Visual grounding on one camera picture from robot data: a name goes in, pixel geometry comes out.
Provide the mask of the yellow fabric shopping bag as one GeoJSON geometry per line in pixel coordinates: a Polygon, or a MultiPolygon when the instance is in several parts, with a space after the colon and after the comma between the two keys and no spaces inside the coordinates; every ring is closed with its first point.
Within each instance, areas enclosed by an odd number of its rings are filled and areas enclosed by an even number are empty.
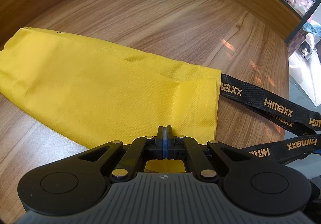
{"type": "Polygon", "coordinates": [[[294,134],[247,153],[289,163],[320,150],[319,113],[220,70],[75,34],[20,29],[1,51],[1,93],[89,148],[165,125],[204,144],[215,138],[222,96],[294,134]]]}

